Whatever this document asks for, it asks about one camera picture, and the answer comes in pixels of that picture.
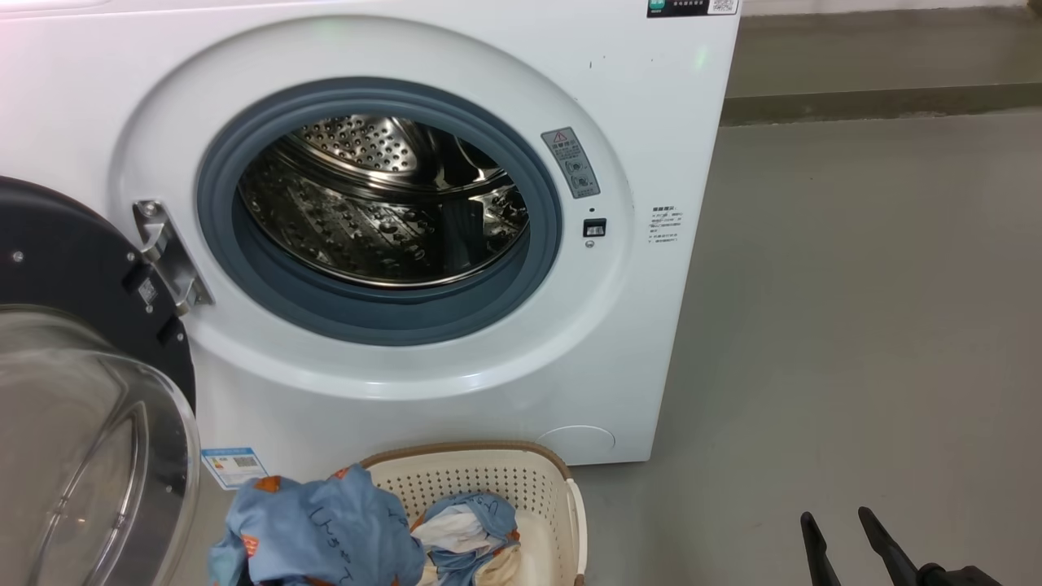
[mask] white washing machine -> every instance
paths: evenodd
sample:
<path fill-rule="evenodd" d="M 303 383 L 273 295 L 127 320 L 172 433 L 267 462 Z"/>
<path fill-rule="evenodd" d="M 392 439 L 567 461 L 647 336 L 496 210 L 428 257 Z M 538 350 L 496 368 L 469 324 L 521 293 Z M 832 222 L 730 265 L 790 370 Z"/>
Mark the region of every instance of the white washing machine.
<path fill-rule="evenodd" d="M 0 303 L 165 372 L 229 486 L 466 439 L 646 460 L 736 13 L 8 0 Z"/>

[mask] blue cloth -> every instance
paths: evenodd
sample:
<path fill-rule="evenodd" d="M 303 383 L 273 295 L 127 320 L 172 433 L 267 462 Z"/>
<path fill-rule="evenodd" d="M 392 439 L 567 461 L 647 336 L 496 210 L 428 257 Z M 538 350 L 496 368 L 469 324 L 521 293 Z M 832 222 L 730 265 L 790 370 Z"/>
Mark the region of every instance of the blue cloth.
<path fill-rule="evenodd" d="M 424 519 L 432 519 L 439 513 L 455 505 L 466 505 L 477 517 L 492 540 L 500 543 L 489 552 L 467 552 L 456 554 L 441 547 L 430 548 L 430 560 L 438 568 L 440 586 L 473 586 L 474 575 L 485 564 L 492 561 L 496 552 L 517 544 L 518 523 L 514 506 L 495 494 L 470 492 L 448 496 L 435 503 L 423 514 Z"/>
<path fill-rule="evenodd" d="M 401 502 L 373 486 L 357 464 L 325 481 L 300 484 L 268 477 L 239 489 L 224 538 L 209 551 L 210 586 L 239 586 L 247 563 L 252 582 L 283 585 L 411 586 L 424 552 L 410 535 Z"/>

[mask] brown basket rim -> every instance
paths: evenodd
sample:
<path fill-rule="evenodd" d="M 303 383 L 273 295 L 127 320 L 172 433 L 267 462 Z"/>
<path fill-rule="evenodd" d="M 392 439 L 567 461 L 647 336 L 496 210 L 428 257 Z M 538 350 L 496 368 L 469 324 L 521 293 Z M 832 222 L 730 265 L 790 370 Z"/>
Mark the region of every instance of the brown basket rim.
<path fill-rule="evenodd" d="M 413 456 L 430 456 L 433 454 L 446 454 L 450 451 L 476 451 L 488 449 L 515 449 L 519 451 L 531 451 L 549 460 L 561 472 L 564 480 L 571 480 L 572 471 L 565 465 L 565 461 L 548 447 L 530 441 L 449 441 L 443 443 L 428 443 L 400 449 L 390 449 L 366 458 L 359 464 L 363 468 L 370 468 L 376 464 L 400 460 Z"/>

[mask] clothes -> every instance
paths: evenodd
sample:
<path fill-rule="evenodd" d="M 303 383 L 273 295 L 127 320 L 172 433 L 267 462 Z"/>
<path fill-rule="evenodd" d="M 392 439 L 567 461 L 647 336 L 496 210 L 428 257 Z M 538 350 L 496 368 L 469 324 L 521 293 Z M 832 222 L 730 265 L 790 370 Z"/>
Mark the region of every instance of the clothes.
<path fill-rule="evenodd" d="M 495 494 L 439 500 L 413 527 L 428 561 L 420 586 L 507 586 L 520 566 L 516 511 Z"/>
<path fill-rule="evenodd" d="M 325 481 L 247 483 L 225 524 L 209 551 L 212 586 L 238 586 L 247 564 L 250 581 L 287 586 L 411 586 L 423 573 L 401 502 L 357 464 Z"/>

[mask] beige plastic basket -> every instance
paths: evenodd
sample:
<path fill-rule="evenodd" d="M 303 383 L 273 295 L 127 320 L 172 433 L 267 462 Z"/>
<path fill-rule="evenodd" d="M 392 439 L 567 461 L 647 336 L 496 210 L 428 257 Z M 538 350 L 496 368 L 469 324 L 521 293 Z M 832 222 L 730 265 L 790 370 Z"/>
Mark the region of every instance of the beige plastic basket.
<path fill-rule="evenodd" d="M 373 483 L 401 498 L 410 523 L 439 499 L 493 492 L 517 509 L 520 575 L 515 586 L 582 586 L 586 511 L 568 466 L 529 442 L 457 442 L 386 451 L 362 461 Z"/>

